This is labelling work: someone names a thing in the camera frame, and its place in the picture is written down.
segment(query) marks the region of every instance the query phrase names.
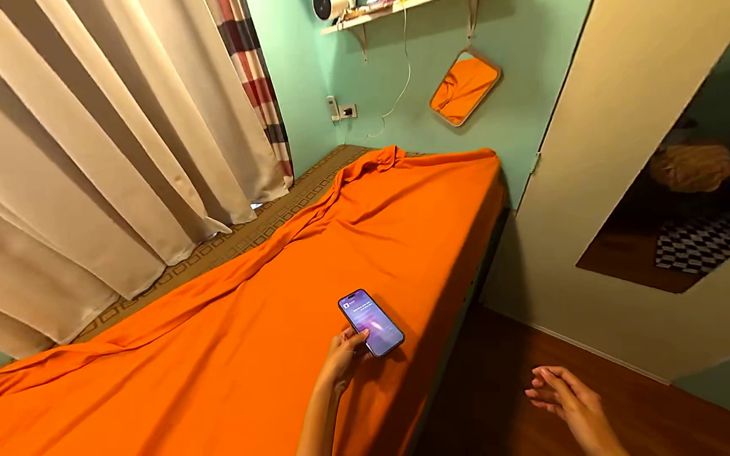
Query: wall shelf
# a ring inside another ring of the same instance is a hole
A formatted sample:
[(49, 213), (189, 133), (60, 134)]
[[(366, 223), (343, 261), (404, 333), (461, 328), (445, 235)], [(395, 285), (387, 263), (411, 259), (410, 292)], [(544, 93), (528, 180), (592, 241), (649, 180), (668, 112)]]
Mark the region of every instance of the wall shelf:
[(373, 19), (379, 19), (380, 17), (389, 16), (393, 13), (399, 13), (405, 8), (412, 8), (413, 6), (423, 5), (424, 3), (430, 3), (434, 1), (435, 0), (405, 0), (404, 2), (401, 2), (400, 0), (396, 0), (396, 2), (394, 2), (392, 5), (387, 6), (379, 11), (374, 11), (371, 14), (362, 15), (353, 19), (341, 20), (335, 25), (320, 30), (320, 34), (326, 35), (328, 33), (346, 30), (351, 27), (356, 27), (357, 25), (371, 22)]

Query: phone screen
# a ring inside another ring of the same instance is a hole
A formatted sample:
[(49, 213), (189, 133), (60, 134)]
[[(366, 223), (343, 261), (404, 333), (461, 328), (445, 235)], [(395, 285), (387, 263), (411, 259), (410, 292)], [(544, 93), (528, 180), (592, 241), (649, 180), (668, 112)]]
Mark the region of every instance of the phone screen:
[(345, 296), (340, 299), (339, 305), (358, 333), (366, 328), (370, 329), (365, 345), (374, 356), (383, 356), (391, 348), (404, 342), (405, 335), (365, 290), (357, 290)]

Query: rectangular mirror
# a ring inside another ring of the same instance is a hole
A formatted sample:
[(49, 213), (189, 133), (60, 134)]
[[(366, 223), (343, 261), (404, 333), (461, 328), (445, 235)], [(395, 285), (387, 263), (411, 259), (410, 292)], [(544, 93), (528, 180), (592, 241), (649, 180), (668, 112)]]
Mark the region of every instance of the rectangular mirror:
[(430, 108), (450, 125), (460, 127), (501, 75), (500, 67), (474, 49), (464, 49), (438, 85), (430, 100)]

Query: plaid curtain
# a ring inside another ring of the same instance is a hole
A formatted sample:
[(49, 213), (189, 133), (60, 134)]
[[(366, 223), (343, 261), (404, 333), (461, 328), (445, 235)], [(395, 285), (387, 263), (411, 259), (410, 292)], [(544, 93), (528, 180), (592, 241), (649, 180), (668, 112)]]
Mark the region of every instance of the plaid curtain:
[(207, 2), (247, 98), (256, 111), (272, 150), (275, 151), (275, 157), (281, 163), (287, 186), (291, 187), (294, 180), (292, 152), (289, 150), (281, 109), (278, 107), (278, 99), (275, 98), (275, 89), (269, 78), (256, 29), (252, 25), (247, 0)]

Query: baseboard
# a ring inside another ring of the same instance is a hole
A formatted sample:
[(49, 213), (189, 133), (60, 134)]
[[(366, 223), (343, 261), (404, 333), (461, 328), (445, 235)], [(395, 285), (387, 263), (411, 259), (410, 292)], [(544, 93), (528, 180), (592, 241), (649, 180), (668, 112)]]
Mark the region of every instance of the baseboard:
[(553, 336), (553, 337), (556, 337), (556, 338), (558, 338), (558, 339), (560, 339), (562, 341), (565, 341), (565, 342), (573, 345), (574, 347), (579, 347), (579, 348), (581, 348), (583, 350), (590, 351), (594, 355), (601, 356), (602, 358), (605, 358), (608, 361), (613, 361), (614, 363), (616, 363), (616, 364), (618, 364), (620, 366), (623, 366), (625, 368), (628, 368), (628, 369), (630, 369), (633, 372), (637, 372), (637, 373), (643, 375), (644, 377), (651, 378), (651, 379), (653, 379), (653, 380), (655, 380), (655, 381), (657, 381), (657, 382), (659, 382), (661, 384), (664, 384), (664, 385), (671, 385), (672, 384), (672, 381), (670, 381), (670, 380), (667, 380), (667, 379), (665, 379), (665, 378), (663, 378), (661, 376), (655, 375), (652, 372), (645, 371), (642, 368), (638, 368), (638, 367), (634, 366), (633, 364), (630, 364), (630, 363), (627, 363), (625, 361), (620, 360), (619, 358), (616, 358), (614, 356), (608, 355), (607, 353), (604, 353), (602, 350), (595, 349), (595, 348), (593, 348), (593, 347), (591, 347), (589, 345), (585, 345), (585, 344), (581, 343), (580, 341), (575, 341), (575, 340), (573, 340), (570, 337), (563, 336), (562, 334), (559, 334), (556, 331), (552, 331), (551, 329), (544, 328), (544, 327), (542, 327), (540, 325), (535, 325), (535, 324), (529, 323), (527, 321), (520, 321), (519, 319), (514, 318), (513, 316), (510, 316), (510, 315), (506, 315), (505, 313), (501, 313), (501, 314), (503, 316), (508, 316), (512, 320), (515, 320), (515, 321), (517, 321), (519, 323), (522, 323), (523, 325), (530, 326), (530, 327), (532, 327), (534, 329), (537, 329), (538, 331), (542, 331), (543, 333), (548, 334), (549, 336)]

